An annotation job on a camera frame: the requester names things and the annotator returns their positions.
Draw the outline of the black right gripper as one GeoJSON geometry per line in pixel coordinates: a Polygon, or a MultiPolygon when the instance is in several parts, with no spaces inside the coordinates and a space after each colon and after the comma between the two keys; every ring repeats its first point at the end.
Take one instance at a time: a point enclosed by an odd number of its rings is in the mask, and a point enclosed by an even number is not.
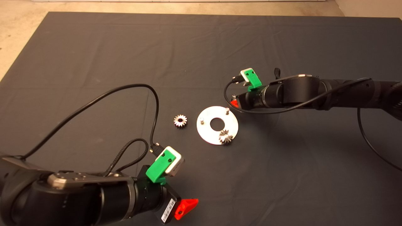
{"type": "Polygon", "coordinates": [[[230,103],[238,109],[251,110],[252,104],[249,101],[249,92],[245,92],[236,96],[236,100],[231,100],[230,103]]]}

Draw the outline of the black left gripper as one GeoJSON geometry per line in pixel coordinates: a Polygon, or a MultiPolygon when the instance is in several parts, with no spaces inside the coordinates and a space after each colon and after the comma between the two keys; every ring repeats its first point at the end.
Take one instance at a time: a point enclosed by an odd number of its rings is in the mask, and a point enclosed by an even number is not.
{"type": "Polygon", "coordinates": [[[137,214],[151,212],[165,225],[174,215],[176,220],[180,220],[197,206],[198,199],[181,199],[169,184],[153,183],[146,175],[149,167],[142,166],[137,176],[137,214]]]}

